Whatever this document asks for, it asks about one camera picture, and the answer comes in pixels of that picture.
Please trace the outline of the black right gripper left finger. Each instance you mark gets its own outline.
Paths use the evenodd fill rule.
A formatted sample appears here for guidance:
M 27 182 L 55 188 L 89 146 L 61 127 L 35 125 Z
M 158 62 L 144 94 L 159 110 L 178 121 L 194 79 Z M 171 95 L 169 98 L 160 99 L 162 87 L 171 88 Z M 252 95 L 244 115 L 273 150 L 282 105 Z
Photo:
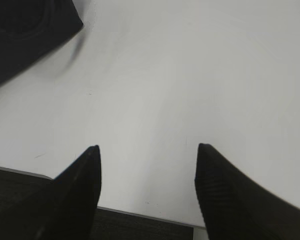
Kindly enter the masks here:
M 101 154 L 99 146 L 95 145 L 88 147 L 48 186 L 52 210 L 39 238 L 89 239 L 101 188 Z

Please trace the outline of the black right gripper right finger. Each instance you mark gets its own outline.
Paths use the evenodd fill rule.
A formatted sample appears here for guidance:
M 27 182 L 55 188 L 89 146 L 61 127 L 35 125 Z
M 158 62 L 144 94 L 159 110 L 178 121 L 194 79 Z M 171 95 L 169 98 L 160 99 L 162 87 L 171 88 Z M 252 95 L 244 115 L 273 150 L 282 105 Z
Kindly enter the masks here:
M 300 240 L 300 208 L 272 194 L 212 145 L 198 146 L 195 190 L 211 240 Z

